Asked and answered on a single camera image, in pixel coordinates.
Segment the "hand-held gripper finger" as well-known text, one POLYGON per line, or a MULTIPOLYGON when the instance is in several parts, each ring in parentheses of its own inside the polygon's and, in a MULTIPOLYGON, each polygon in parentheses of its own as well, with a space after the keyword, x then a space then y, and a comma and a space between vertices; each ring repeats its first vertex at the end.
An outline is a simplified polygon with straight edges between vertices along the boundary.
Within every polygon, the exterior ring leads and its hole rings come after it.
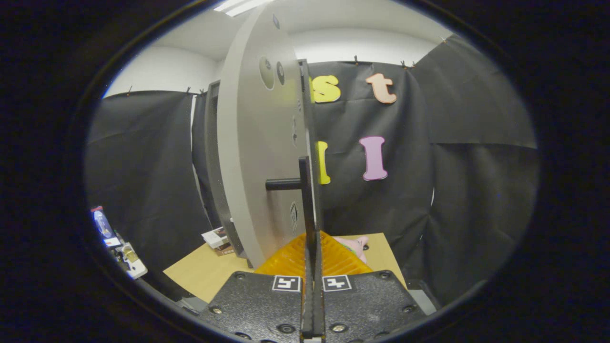
POLYGON ((312 328, 309 259, 301 234, 257 271, 229 275, 201 319, 226 340, 301 343, 312 328))
POLYGON ((376 343, 427 315, 396 273, 373 271, 354 252, 318 233, 315 328, 325 343, 376 343))

